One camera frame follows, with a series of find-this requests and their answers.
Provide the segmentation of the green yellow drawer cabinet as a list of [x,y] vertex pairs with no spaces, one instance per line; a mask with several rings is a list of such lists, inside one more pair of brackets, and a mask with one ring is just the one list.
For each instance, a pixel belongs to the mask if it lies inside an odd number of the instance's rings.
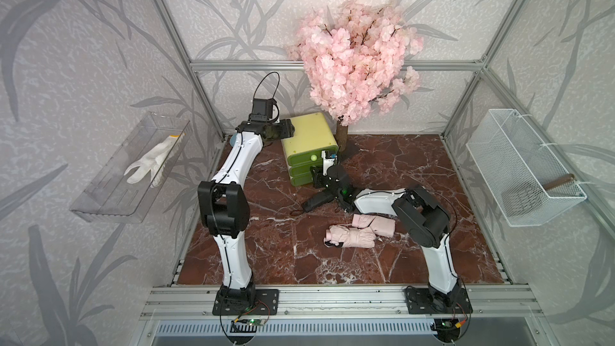
[[283,153],[288,166],[291,185],[312,182],[311,167],[323,165],[322,151],[338,151],[338,145],[322,112],[290,118],[295,131],[293,137],[283,139]]

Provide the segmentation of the black umbrella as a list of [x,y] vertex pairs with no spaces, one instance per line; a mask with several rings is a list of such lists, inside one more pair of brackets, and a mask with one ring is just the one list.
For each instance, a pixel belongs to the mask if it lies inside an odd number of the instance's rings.
[[330,192],[318,192],[312,198],[306,200],[301,204],[301,208],[290,213],[290,216],[301,216],[304,213],[309,213],[320,206],[323,206],[327,203],[333,202],[335,199],[334,195]]

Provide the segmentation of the pink umbrella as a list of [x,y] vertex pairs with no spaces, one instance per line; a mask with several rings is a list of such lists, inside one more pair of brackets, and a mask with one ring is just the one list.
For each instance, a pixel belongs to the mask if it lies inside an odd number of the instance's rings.
[[355,214],[352,218],[352,227],[369,228],[375,235],[391,238],[395,234],[396,222],[394,219],[382,216]]
[[333,225],[325,232],[324,244],[330,248],[374,248],[375,240],[370,228]]

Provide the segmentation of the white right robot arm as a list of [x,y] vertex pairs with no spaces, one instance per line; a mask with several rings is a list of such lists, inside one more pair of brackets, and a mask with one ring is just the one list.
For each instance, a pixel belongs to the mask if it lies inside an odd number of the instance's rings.
[[450,215],[421,185],[397,190],[359,189],[339,165],[312,167],[312,182],[320,192],[302,204],[310,212],[336,202],[352,214],[349,224],[334,224],[324,244],[336,248],[373,248],[376,238],[391,238],[401,223],[410,239],[421,246],[429,272],[433,300],[450,305],[461,286],[450,250]]

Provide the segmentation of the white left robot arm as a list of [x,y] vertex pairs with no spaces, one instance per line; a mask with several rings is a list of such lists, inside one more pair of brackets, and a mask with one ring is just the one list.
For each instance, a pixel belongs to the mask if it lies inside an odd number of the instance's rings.
[[223,166],[210,181],[198,186],[201,221],[218,245],[224,270],[219,290],[224,303],[251,306],[256,300],[245,244],[251,213],[243,186],[264,145],[291,138],[294,132],[289,119],[280,119],[275,99],[253,99],[251,113],[236,128]]

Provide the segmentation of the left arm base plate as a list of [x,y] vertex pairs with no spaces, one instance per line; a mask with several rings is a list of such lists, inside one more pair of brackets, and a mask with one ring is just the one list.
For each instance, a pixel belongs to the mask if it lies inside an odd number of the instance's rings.
[[278,289],[230,289],[222,287],[216,294],[212,314],[214,316],[265,315],[278,312],[280,291]]

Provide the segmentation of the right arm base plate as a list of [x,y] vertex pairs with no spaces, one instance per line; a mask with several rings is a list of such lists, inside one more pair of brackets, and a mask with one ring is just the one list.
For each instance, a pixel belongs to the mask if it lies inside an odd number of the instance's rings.
[[404,290],[409,314],[472,314],[472,304],[466,288],[457,282],[453,290],[442,293],[431,285],[427,288],[408,286]]

